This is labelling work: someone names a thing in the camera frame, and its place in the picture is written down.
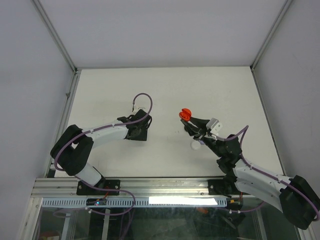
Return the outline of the orange round case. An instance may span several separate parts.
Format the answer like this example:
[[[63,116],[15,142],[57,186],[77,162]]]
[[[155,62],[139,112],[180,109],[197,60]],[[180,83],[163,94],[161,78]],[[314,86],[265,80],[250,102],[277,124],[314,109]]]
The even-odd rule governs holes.
[[[192,112],[188,108],[182,108],[179,112],[179,117],[181,120],[188,122],[192,117]]]

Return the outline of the white charging case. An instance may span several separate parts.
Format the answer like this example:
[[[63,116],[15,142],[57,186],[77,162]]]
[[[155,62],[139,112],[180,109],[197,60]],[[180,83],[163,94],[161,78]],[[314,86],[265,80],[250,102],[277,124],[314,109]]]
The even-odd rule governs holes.
[[[201,143],[199,141],[197,141],[197,140],[193,140],[191,142],[191,144],[190,144],[190,147],[191,147],[192,150],[197,151],[197,150],[199,150],[201,148]]]

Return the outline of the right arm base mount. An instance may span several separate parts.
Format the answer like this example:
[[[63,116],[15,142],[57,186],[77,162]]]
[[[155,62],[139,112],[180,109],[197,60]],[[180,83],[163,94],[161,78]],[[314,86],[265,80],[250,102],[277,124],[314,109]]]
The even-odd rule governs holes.
[[[229,183],[223,179],[209,179],[207,181],[208,194],[209,195],[222,195],[230,198],[233,192],[232,187]]]

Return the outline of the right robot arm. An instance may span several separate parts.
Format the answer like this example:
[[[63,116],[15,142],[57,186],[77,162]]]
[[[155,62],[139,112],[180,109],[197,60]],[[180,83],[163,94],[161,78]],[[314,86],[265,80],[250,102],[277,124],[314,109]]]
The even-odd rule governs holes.
[[[278,209],[295,227],[307,230],[320,219],[320,198],[301,176],[288,177],[268,171],[245,159],[242,142],[248,127],[227,138],[219,137],[221,123],[215,119],[181,116],[185,131],[195,142],[207,146],[225,174],[226,192],[246,193]]]

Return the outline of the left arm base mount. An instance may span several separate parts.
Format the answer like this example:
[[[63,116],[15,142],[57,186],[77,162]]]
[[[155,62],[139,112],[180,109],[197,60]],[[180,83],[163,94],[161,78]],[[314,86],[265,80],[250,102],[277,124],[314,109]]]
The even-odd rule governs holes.
[[[119,179],[104,179],[95,185],[96,188],[99,189],[114,189],[115,191],[102,191],[97,190],[95,188],[89,187],[86,185],[83,181],[78,182],[76,194],[78,196],[104,196],[107,194],[107,196],[118,196],[120,194],[120,183],[121,181]]]

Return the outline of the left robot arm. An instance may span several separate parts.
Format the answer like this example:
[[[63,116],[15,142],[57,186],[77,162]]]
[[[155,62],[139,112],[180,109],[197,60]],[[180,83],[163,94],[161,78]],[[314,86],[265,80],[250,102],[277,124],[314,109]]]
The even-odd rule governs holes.
[[[91,151],[113,141],[145,142],[151,122],[152,117],[140,109],[106,126],[85,130],[70,125],[51,149],[50,156],[69,176],[86,182],[93,194],[100,194],[105,188],[105,177],[88,163]]]

